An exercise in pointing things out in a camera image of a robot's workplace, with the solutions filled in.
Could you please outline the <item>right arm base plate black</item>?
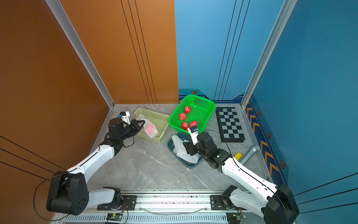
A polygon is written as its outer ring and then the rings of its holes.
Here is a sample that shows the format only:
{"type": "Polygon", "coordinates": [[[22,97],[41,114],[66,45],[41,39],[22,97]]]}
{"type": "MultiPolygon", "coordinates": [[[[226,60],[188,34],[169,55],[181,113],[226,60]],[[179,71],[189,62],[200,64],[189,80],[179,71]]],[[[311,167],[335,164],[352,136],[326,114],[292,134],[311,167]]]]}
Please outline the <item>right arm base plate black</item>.
{"type": "Polygon", "coordinates": [[[227,210],[227,211],[246,211],[246,209],[234,206],[227,198],[222,195],[211,195],[210,197],[211,210],[227,210]]]}

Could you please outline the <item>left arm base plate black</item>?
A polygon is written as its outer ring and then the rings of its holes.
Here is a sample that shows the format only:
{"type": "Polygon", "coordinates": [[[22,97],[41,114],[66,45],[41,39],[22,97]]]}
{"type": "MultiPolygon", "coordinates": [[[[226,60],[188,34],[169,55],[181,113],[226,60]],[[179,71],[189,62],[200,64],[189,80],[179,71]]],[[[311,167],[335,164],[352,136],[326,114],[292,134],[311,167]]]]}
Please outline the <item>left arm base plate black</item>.
{"type": "Polygon", "coordinates": [[[101,204],[97,206],[98,211],[134,211],[136,207],[136,195],[124,195],[115,203],[101,204]]]}

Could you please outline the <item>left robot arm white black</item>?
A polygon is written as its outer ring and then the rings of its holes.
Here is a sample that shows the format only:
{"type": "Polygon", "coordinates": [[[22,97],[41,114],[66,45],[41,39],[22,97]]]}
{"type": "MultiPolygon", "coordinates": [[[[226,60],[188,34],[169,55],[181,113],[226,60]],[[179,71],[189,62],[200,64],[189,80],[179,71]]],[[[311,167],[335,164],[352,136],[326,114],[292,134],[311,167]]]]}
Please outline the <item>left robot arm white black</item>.
{"type": "Polygon", "coordinates": [[[144,120],[123,121],[121,117],[110,120],[108,133],[98,148],[65,172],[58,171],[50,181],[47,211],[79,215],[85,209],[97,205],[110,210],[123,208],[121,190],[105,187],[89,191],[87,182],[107,161],[124,147],[124,141],[133,138],[144,127],[144,120]]]}

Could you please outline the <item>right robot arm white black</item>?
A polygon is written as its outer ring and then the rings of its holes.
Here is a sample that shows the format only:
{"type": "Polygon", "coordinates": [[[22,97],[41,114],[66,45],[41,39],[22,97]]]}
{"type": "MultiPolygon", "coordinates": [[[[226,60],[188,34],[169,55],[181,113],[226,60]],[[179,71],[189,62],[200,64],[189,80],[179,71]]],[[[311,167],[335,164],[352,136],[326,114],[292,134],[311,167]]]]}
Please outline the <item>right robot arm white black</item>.
{"type": "Polygon", "coordinates": [[[278,187],[274,183],[259,177],[240,164],[230,150],[217,147],[212,137],[204,133],[192,133],[191,141],[183,143],[187,154],[199,154],[221,173],[233,178],[248,192],[236,186],[228,187],[222,194],[223,204],[230,210],[243,208],[260,216],[267,224],[292,224],[300,214],[297,203],[285,185],[278,187]]]}

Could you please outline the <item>white foam net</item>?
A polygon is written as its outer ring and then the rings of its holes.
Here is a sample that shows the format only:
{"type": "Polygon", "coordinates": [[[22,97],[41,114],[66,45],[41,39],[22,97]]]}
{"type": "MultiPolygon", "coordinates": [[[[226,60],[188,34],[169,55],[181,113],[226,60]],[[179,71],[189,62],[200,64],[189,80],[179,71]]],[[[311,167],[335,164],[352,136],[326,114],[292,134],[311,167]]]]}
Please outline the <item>white foam net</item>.
{"type": "Polygon", "coordinates": [[[180,137],[174,135],[172,137],[172,141],[174,144],[174,150],[173,150],[174,154],[177,155],[180,152],[186,153],[185,147],[183,146],[183,140],[180,137]]]}
{"type": "Polygon", "coordinates": [[[191,163],[191,164],[197,164],[199,159],[201,158],[201,156],[198,155],[198,154],[189,155],[189,154],[183,153],[183,152],[178,153],[177,156],[179,158],[183,159],[184,161],[186,161],[188,163],[191,163]]]}

